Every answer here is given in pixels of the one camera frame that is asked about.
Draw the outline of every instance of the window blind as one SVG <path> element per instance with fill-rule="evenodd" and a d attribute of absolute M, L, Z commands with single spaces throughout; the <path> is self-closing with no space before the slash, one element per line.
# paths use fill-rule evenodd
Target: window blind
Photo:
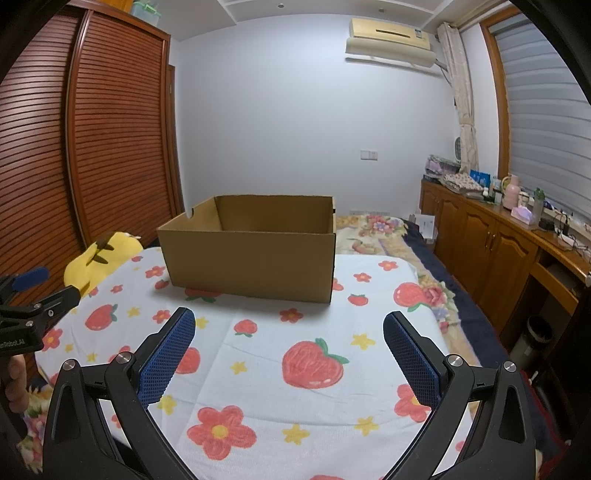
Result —
<path fill-rule="evenodd" d="M 525 15 L 490 27 L 505 69 L 509 171 L 527 190 L 591 218 L 591 105 Z"/>

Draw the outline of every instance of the cardboard box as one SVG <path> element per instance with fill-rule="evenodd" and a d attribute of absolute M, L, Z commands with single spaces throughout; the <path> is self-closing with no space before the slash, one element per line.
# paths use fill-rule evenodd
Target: cardboard box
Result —
<path fill-rule="evenodd" d="M 213 197 L 158 228 L 177 287 L 330 303 L 336 222 L 332 197 Z"/>

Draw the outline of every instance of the yellow plush toy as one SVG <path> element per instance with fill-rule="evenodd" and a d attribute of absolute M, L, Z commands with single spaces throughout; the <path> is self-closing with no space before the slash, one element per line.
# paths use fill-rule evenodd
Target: yellow plush toy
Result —
<path fill-rule="evenodd" d="M 75 286 L 84 297 L 144 248 L 136 237 L 123 232 L 109 232 L 68 263 L 64 285 Z"/>

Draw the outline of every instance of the hand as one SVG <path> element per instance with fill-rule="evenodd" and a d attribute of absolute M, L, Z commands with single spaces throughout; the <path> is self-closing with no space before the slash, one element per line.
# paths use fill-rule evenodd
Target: hand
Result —
<path fill-rule="evenodd" d="M 29 406 L 27 392 L 27 367 L 22 355 L 13 356 L 8 362 L 8 374 L 12 381 L 6 387 L 6 398 L 14 413 L 22 413 Z"/>

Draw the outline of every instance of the beige curtain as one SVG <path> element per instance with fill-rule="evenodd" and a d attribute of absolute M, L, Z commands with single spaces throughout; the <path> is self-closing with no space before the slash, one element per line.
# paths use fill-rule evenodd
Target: beige curtain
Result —
<path fill-rule="evenodd" d="M 478 149 L 476 148 L 476 129 L 474 128 L 472 82 L 470 81 L 466 52 L 457 28 L 443 23 L 439 25 L 437 35 L 443 47 L 447 70 L 452 78 L 453 96 L 456 99 L 457 115 L 460 120 L 461 171 L 469 173 L 470 169 L 478 170 Z"/>

